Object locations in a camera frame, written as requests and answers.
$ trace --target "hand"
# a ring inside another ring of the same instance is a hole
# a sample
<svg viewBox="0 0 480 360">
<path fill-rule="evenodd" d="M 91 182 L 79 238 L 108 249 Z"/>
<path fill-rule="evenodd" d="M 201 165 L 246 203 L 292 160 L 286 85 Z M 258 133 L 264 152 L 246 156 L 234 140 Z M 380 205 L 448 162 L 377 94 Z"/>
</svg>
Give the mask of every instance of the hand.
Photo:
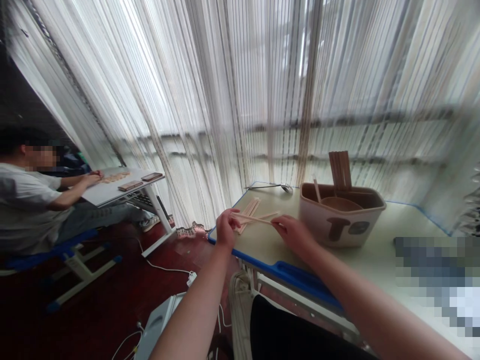
<svg viewBox="0 0 480 360">
<path fill-rule="evenodd" d="M 98 175 L 100 179 L 104 178 L 104 173 L 102 172 L 102 170 L 90 171 L 89 175 Z"/>
<path fill-rule="evenodd" d="M 304 261 L 312 247 L 318 246 L 304 223 L 290 215 L 275 217 L 271 220 L 271 224 L 285 244 Z"/>
<path fill-rule="evenodd" d="M 227 209 L 216 219 L 216 244 L 226 246 L 231 252 L 235 246 L 234 230 L 240 228 L 240 221 L 232 216 L 239 209 Z"/>
<path fill-rule="evenodd" d="M 98 175 L 86 175 L 86 176 L 83 177 L 83 179 L 81 181 L 86 184 L 87 188 L 89 188 L 92 185 L 95 185 L 98 182 L 100 182 L 101 179 L 102 178 Z"/>
</svg>

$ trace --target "black pants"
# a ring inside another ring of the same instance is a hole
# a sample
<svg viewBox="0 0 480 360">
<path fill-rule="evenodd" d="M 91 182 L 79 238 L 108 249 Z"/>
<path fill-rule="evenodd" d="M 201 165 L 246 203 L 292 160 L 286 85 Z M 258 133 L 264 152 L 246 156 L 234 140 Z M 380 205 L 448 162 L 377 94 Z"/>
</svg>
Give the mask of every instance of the black pants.
<svg viewBox="0 0 480 360">
<path fill-rule="evenodd" d="M 365 359 L 376 357 L 337 335 L 271 305 L 253 300 L 250 316 L 253 359 Z"/>
</svg>

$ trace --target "chair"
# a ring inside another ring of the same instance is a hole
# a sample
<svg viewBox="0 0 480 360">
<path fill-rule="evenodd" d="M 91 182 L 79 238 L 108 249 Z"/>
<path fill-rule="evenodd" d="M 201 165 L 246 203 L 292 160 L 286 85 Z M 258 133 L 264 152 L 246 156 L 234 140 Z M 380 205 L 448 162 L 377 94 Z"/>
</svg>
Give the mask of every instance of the chair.
<svg viewBox="0 0 480 360">
<path fill-rule="evenodd" d="M 116 256 L 112 260 L 107 262 L 105 265 L 103 265 L 101 268 L 99 268 L 97 271 L 91 272 L 89 268 L 85 265 L 85 262 L 93 258 L 94 256 L 100 254 L 103 250 L 107 249 L 110 244 L 104 243 L 102 246 L 99 246 L 95 250 L 85 255 L 82 255 L 79 252 L 78 244 L 87 239 L 93 238 L 96 235 L 98 235 L 97 230 L 91 229 L 71 238 L 70 240 L 58 244 L 50 252 L 38 253 L 30 256 L 13 257 L 5 262 L 5 270 L 0 270 L 0 276 L 9 276 L 28 269 L 32 269 L 35 266 L 51 258 L 59 257 L 66 265 L 66 267 L 50 275 L 49 278 L 46 279 L 46 282 L 53 283 L 54 281 L 68 274 L 70 271 L 78 276 L 80 282 L 74 287 L 72 287 L 70 290 L 68 290 L 66 293 L 58 297 L 55 301 L 52 301 L 50 304 L 48 304 L 48 306 L 46 307 L 47 312 L 53 313 L 60 309 L 60 306 L 63 303 L 65 303 L 75 294 L 78 294 L 88 284 L 93 282 L 95 279 L 97 279 L 100 275 L 105 273 L 115 264 L 122 261 L 121 256 Z"/>
</svg>

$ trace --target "white desk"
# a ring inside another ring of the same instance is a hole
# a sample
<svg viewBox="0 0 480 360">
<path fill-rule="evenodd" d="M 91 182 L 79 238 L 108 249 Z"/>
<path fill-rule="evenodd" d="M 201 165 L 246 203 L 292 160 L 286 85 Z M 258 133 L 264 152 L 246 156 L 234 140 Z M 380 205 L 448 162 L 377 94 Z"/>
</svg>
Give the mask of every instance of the white desk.
<svg viewBox="0 0 480 360">
<path fill-rule="evenodd" d="M 234 207 L 243 210 L 257 197 L 261 199 L 255 212 L 257 215 L 280 211 L 282 214 L 298 217 L 299 194 L 298 188 L 293 189 L 292 195 L 285 193 L 280 187 L 248 190 Z M 261 285 L 268 285 L 282 292 L 299 306 L 303 305 L 313 314 L 335 323 L 350 338 L 358 336 L 353 324 L 344 318 L 341 308 L 335 306 L 334 302 L 319 297 L 318 291 L 311 291 L 312 286 L 305 283 L 309 281 L 308 278 L 285 273 L 282 264 L 294 266 L 300 273 L 303 273 L 302 270 L 307 272 L 310 270 L 287 248 L 272 226 L 250 223 L 242 235 L 235 236 L 237 241 L 233 255 L 242 261 L 242 265 L 248 271 L 252 290 L 259 289 Z M 422 306 L 419 299 L 409 295 L 407 289 L 397 286 L 397 259 L 393 239 L 445 236 L 445 233 L 416 207 L 388 202 L 386 210 L 382 212 L 363 247 L 330 251 L 357 273 L 390 294 L 464 353 L 475 357 L 475 350 L 471 346 L 472 340 L 459 336 L 456 328 L 449 327 L 449 320 L 439 316 L 438 308 Z M 208 238 L 212 243 L 216 241 L 215 228 Z"/>
<path fill-rule="evenodd" d="M 152 189 L 152 184 L 164 179 L 165 176 L 156 178 L 152 181 L 143 181 L 141 186 L 135 187 L 129 191 L 120 191 L 118 189 L 119 186 L 129 183 L 131 181 L 137 180 L 142 181 L 142 177 L 147 176 L 155 171 L 152 170 L 143 170 L 131 167 L 111 167 L 108 169 L 102 170 L 105 177 L 110 175 L 115 175 L 118 173 L 123 172 L 130 172 L 130 175 L 124 177 L 121 180 L 110 182 L 110 183 L 98 183 L 92 187 L 89 187 L 85 193 L 83 194 L 82 198 L 91 203 L 92 205 L 96 206 L 97 208 L 102 208 L 109 204 L 112 204 L 117 201 L 128 201 L 133 205 L 144 209 L 148 212 L 156 214 L 163 227 L 165 228 L 166 234 L 159 238 L 154 244 L 152 244 L 149 248 L 145 249 L 141 254 L 144 257 L 147 257 L 153 250 L 158 248 L 165 240 L 167 240 L 170 236 L 175 234 L 176 228 L 170 227 L 170 223 L 165 215 L 162 205 L 155 196 L 155 193 Z"/>
</svg>

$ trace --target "plastic container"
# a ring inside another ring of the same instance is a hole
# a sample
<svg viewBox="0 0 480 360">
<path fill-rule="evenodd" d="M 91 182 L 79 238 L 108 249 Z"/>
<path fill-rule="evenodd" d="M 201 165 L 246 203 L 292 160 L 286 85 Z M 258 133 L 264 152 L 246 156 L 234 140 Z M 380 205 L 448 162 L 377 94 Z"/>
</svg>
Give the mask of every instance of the plastic container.
<svg viewBox="0 0 480 360">
<path fill-rule="evenodd" d="M 334 197 L 334 186 L 318 184 L 322 199 Z M 313 183 L 300 186 L 299 219 L 315 239 L 332 248 L 361 247 L 369 237 L 380 214 L 387 207 L 380 194 L 368 187 L 352 187 L 337 191 L 339 198 L 348 199 L 362 207 L 355 211 L 340 211 L 318 203 Z"/>
</svg>

